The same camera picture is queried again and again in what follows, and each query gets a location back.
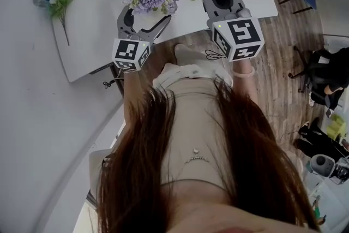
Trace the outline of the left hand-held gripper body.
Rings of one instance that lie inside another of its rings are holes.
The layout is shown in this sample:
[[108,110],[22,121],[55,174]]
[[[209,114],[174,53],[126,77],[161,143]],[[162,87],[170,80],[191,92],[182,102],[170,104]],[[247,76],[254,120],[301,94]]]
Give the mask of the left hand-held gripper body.
[[119,68],[139,71],[151,54],[154,38],[119,32],[114,39],[112,61]]

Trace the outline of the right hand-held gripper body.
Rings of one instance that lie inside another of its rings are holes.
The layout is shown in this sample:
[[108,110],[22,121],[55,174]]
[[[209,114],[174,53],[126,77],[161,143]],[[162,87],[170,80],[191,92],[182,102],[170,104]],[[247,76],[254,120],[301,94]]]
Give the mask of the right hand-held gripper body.
[[264,37],[258,18],[242,8],[210,23],[212,41],[229,62],[254,58],[264,46]]

